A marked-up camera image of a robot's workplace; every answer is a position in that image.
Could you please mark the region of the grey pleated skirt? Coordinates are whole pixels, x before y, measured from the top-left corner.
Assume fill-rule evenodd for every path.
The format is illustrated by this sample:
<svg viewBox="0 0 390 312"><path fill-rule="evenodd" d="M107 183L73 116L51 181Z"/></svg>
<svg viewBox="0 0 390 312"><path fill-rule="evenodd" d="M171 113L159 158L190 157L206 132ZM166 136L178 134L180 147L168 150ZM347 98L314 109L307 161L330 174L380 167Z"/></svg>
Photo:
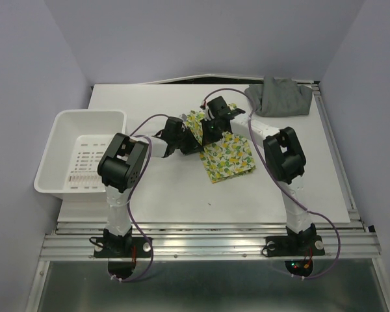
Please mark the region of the grey pleated skirt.
<svg viewBox="0 0 390 312"><path fill-rule="evenodd" d="M310 113L312 89L292 79L264 77L261 84L250 84L244 92L260 117L285 118Z"/></svg>

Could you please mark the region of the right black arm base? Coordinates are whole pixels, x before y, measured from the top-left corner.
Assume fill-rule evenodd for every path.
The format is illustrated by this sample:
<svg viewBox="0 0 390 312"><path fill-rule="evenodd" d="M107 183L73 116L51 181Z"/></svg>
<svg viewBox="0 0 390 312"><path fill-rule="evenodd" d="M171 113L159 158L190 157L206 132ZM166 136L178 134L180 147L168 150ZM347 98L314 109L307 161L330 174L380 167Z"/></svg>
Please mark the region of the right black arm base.
<svg viewBox="0 0 390 312"><path fill-rule="evenodd" d="M261 253L265 257L288 257L285 267L293 276L310 277L313 271L314 256L325 255L321 236L311 224L307 230L295 233L286 227L287 234L267 236Z"/></svg>

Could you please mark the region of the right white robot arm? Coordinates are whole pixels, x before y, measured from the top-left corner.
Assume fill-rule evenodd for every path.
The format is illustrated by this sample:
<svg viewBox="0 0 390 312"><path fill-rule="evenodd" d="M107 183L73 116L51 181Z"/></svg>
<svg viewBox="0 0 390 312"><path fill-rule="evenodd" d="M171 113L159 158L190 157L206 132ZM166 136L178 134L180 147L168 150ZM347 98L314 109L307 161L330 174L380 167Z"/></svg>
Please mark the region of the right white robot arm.
<svg viewBox="0 0 390 312"><path fill-rule="evenodd" d="M219 96L204 101L200 108L204 113L202 144L217 141L224 133L240 135L250 140L270 178L281 190L286 226L288 250L300 254L309 247L305 232L311 228L312 219L304 207L304 166L306 158L296 132L291 127L278 129L254 120L245 110L232 109Z"/></svg>

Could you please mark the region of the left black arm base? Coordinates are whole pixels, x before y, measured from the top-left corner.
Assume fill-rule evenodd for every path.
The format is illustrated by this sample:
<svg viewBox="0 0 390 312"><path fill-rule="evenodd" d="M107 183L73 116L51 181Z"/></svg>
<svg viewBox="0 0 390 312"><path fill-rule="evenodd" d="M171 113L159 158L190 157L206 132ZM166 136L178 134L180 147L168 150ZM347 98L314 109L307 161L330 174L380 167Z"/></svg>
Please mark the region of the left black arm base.
<svg viewBox="0 0 390 312"><path fill-rule="evenodd" d="M120 283L131 283L141 280L153 264L152 238L132 237L90 237L89 243L94 246L93 257L107 259L107 271L111 280ZM142 271L137 271L137 260L148 259L149 264Z"/></svg>

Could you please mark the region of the yellow floral skirt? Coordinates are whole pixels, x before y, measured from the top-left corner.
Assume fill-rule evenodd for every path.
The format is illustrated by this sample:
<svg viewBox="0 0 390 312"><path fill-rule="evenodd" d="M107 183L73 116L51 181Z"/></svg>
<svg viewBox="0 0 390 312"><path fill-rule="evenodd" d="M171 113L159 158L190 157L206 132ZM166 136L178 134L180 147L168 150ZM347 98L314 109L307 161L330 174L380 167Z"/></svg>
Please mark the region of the yellow floral skirt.
<svg viewBox="0 0 390 312"><path fill-rule="evenodd" d="M184 119L189 128L201 144L202 125L204 119L202 110L190 111ZM255 161L250 149L248 139L244 136L224 133L221 140L216 143L202 146L203 151L197 153L212 183L249 174L255 170Z"/></svg>

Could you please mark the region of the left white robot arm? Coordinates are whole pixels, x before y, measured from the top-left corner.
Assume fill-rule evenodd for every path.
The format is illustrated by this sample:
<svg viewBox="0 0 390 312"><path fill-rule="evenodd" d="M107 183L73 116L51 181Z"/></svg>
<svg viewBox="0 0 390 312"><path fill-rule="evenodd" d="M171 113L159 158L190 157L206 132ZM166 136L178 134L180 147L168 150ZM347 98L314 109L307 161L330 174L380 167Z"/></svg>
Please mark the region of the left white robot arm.
<svg viewBox="0 0 390 312"><path fill-rule="evenodd" d="M169 157L175 150L190 155L203 148L182 119L169 117L164 128L149 138L115 134L99 161L97 174L109 205L103 237L116 255L124 256L131 251L132 225L127 204L145 161L151 157Z"/></svg>

